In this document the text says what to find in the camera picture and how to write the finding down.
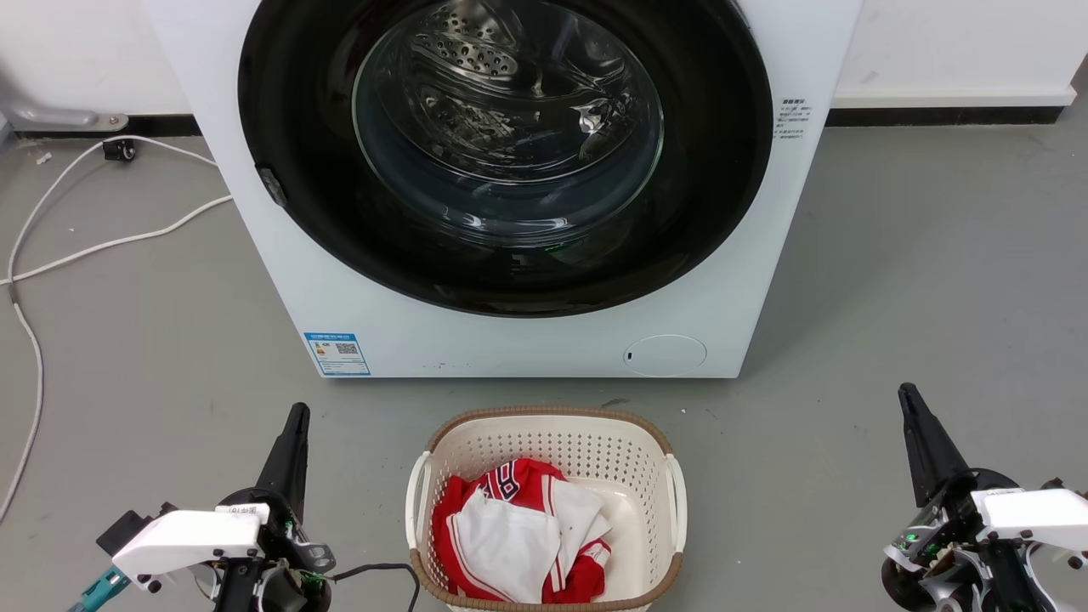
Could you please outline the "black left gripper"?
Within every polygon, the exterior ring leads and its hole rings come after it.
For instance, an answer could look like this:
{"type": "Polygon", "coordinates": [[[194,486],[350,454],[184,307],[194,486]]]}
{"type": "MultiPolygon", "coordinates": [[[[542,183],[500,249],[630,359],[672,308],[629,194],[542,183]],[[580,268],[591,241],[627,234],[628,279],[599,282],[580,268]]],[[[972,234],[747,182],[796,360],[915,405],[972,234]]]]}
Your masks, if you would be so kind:
{"type": "Polygon", "coordinates": [[[312,575],[334,567],[335,558],[327,544],[313,543],[302,530],[310,418],[307,404],[292,404],[257,488],[223,500],[228,507],[267,504],[269,518],[258,527],[257,544],[215,558],[213,612],[329,612],[332,590],[312,575]]]}

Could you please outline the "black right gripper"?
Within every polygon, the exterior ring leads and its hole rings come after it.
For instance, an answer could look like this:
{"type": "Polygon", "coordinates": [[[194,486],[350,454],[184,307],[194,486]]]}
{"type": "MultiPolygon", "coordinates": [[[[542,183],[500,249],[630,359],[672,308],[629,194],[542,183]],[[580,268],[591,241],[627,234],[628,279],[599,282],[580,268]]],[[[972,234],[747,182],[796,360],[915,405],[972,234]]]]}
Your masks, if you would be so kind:
{"type": "Polygon", "coordinates": [[[904,612],[1058,612],[1007,541],[967,541],[977,476],[913,383],[898,387],[910,487],[920,512],[889,546],[881,584],[904,612]]]}

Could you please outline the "black round glass washer door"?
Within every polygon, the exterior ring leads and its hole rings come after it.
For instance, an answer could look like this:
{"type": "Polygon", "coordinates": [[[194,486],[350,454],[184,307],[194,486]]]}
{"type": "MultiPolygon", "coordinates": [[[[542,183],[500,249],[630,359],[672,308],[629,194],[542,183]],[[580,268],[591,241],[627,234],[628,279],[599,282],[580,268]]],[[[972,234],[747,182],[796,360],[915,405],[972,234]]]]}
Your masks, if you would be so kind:
{"type": "Polygon", "coordinates": [[[261,0],[242,44],[242,131],[265,189],[370,280],[424,303],[507,318],[610,309],[703,264],[749,212],[772,148],[772,89],[731,0],[551,0],[609,28],[650,73],[663,152],[636,201],[540,244],[425,224],[366,162],[354,81],[385,30],[444,0],[261,0]]]}

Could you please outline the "white front-load washing machine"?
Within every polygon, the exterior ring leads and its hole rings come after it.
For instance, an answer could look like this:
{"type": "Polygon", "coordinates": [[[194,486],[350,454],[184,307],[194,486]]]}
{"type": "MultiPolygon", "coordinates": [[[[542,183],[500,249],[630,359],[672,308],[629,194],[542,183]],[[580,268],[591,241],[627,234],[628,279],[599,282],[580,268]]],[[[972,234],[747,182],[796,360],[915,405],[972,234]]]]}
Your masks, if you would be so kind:
{"type": "Polygon", "coordinates": [[[242,131],[238,93],[242,44],[261,0],[141,1],[292,325],[301,338],[353,333],[370,367],[366,378],[642,377],[626,367],[623,352],[662,334],[696,338],[707,348],[700,368],[679,378],[737,377],[864,2],[731,0],[772,89],[772,148],[747,213],[703,264],[648,295],[574,316],[507,318],[443,309],[381,286],[316,243],[269,196],[242,131]],[[803,139],[774,138],[784,98],[812,106],[803,139]]]}

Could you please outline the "blue energy label sticker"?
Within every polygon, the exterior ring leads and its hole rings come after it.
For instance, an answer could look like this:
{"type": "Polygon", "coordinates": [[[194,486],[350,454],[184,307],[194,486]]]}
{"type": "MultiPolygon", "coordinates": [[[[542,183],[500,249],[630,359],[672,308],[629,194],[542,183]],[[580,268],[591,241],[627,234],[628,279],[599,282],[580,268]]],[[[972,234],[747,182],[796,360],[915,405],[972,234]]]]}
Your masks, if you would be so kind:
{"type": "Polygon", "coordinates": [[[371,375],[358,338],[353,333],[306,332],[302,340],[314,360],[316,370],[323,378],[366,378],[371,375]]]}

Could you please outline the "teal connector plug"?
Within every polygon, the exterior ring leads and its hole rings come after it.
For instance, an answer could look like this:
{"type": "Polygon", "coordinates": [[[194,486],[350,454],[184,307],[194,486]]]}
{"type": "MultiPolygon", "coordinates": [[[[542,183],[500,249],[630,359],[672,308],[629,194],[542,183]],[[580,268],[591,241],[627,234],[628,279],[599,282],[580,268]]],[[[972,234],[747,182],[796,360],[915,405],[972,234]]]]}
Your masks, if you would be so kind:
{"type": "Polygon", "coordinates": [[[131,585],[129,578],[116,566],[110,566],[96,582],[82,590],[79,599],[66,612],[99,612],[106,602],[124,592],[131,585]]]}

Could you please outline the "red and white jersey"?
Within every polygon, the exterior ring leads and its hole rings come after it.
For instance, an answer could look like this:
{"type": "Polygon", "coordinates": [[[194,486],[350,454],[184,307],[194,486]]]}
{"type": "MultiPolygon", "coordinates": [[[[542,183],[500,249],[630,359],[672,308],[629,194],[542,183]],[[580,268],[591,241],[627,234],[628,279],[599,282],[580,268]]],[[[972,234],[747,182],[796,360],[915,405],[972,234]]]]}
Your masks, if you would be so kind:
{"type": "Polygon", "coordinates": [[[547,462],[452,476],[432,511],[433,550],[452,595],[514,604],[589,604],[606,587],[611,526],[601,495],[547,462]]]}

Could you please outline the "cream perforated laundry basket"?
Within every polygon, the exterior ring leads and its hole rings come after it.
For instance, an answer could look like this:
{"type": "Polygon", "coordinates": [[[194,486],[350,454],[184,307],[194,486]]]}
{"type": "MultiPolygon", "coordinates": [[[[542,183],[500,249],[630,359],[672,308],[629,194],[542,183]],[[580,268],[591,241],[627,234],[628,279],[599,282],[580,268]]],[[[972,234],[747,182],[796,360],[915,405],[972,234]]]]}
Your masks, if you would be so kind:
{"type": "Polygon", "coordinates": [[[625,411],[514,406],[470,411],[444,423],[416,460],[405,493],[405,539],[421,586],[444,612],[660,612],[683,566],[688,495],[667,438],[625,411]],[[502,462],[548,462],[603,499],[613,556],[603,596],[574,605],[489,602],[452,595],[431,518],[454,476],[481,476],[502,462]]]}

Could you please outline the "round white filter cover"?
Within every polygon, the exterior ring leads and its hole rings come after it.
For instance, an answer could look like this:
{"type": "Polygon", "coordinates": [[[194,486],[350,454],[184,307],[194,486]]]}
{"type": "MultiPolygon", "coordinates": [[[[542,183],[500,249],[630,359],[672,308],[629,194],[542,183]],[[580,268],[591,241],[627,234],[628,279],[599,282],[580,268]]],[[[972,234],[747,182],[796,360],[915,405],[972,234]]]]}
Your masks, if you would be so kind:
{"type": "Polygon", "coordinates": [[[696,371],[706,356],[706,346],[696,338],[662,334],[631,344],[623,352],[623,364],[640,376],[676,378],[696,371]]]}

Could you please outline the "small printed text label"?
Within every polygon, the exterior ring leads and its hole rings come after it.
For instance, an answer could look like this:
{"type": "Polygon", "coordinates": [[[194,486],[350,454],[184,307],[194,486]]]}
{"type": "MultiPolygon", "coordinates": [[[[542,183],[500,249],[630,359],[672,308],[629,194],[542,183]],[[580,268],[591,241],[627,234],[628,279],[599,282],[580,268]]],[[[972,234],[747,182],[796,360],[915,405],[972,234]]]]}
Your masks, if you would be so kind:
{"type": "Polygon", "coordinates": [[[774,117],[772,136],[775,139],[803,139],[808,130],[812,117],[812,106],[804,98],[784,98],[777,107],[774,117]]]}

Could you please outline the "stainless steel washer drum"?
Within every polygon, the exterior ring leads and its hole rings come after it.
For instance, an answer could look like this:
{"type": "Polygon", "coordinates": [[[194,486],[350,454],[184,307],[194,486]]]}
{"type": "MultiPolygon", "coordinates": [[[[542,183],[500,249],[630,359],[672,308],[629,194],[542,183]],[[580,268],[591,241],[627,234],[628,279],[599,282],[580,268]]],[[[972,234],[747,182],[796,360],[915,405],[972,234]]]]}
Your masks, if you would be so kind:
{"type": "Polygon", "coordinates": [[[444,0],[385,30],[354,81],[371,171],[425,224],[540,244],[586,232],[645,189],[664,113],[605,25],[551,0],[444,0]]]}

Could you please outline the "grey metal pipe bracket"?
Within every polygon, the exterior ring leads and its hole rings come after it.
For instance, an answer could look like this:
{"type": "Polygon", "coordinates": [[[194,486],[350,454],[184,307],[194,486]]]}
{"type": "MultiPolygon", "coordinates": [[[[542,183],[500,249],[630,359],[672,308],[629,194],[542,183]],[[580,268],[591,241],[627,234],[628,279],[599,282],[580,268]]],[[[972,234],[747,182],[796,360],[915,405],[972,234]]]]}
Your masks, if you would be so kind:
{"type": "Polygon", "coordinates": [[[39,105],[0,74],[0,115],[16,133],[114,133],[127,128],[131,117],[92,110],[39,105]]]}

